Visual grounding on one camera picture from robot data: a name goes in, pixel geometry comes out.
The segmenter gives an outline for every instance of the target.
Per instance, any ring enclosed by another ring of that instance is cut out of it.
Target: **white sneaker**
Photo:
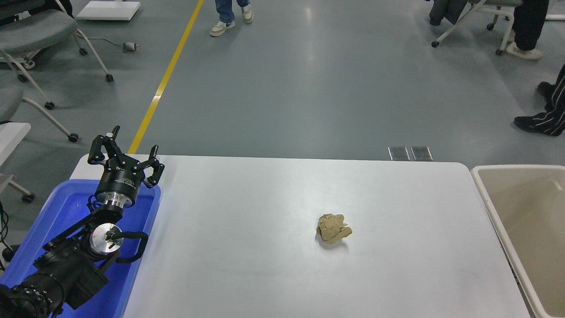
[[[253,21],[253,10],[251,9],[251,5],[242,7],[241,13],[244,15],[245,23],[251,23]]]
[[[522,51],[518,49],[518,47],[516,46],[516,42],[512,42],[511,44],[508,45],[508,47],[506,48],[506,53],[510,55],[514,55],[515,57],[528,59],[530,61],[535,61],[537,59],[544,57],[542,51],[538,49],[533,49],[529,51]]]
[[[214,26],[212,28],[212,30],[210,31],[210,35],[211,36],[220,36],[222,34],[224,34],[225,31],[233,28],[236,26],[236,22],[235,21],[231,21],[230,23],[223,23],[222,21],[218,21],[218,23],[216,23],[216,26]]]

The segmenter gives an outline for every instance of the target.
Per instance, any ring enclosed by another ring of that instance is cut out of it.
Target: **robotic arm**
[[[139,162],[122,153],[116,144],[120,127],[92,142],[88,163],[103,165],[104,172],[84,217],[43,246],[46,251],[35,262],[37,271],[21,284],[0,285],[1,318],[52,318],[62,313],[64,303],[74,310],[90,300],[108,283],[105,271],[114,263],[132,263],[145,250],[148,236],[143,232],[123,232],[116,225],[124,208],[133,206],[141,183],[154,187],[165,166],[156,158],[158,146],[149,159]],[[146,178],[144,170],[153,168]],[[124,239],[139,239],[135,255],[120,257]]]

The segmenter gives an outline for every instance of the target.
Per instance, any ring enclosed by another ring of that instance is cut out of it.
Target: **tabletop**
[[[0,165],[14,151],[27,135],[31,125],[28,123],[5,123],[0,125]]]
[[[529,317],[461,164],[160,161],[162,200],[124,318]],[[83,157],[71,178],[101,169]],[[353,233],[322,242],[325,213]]]

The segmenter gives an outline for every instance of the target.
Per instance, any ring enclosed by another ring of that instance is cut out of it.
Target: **crumpled paper ball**
[[[321,239],[326,243],[334,244],[353,233],[351,228],[344,223],[344,219],[343,214],[322,215],[318,220],[318,228],[316,229]]]

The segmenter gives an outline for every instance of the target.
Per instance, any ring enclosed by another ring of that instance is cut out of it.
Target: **beige plastic bin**
[[[536,317],[565,317],[565,167],[471,170]]]

